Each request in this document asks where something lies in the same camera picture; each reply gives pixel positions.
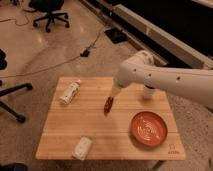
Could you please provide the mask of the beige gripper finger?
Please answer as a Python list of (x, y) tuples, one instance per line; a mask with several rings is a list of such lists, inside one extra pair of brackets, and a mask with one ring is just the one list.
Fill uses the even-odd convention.
[(120, 92), (121, 92), (121, 89), (119, 87), (113, 86), (111, 91), (110, 91), (109, 97), (115, 98)]

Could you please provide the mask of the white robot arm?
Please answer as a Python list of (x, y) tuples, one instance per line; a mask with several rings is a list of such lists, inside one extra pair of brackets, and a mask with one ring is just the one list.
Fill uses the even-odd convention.
[(159, 67), (151, 53), (141, 50), (120, 64), (110, 96), (115, 97), (132, 83), (160, 89), (213, 110), (213, 70)]

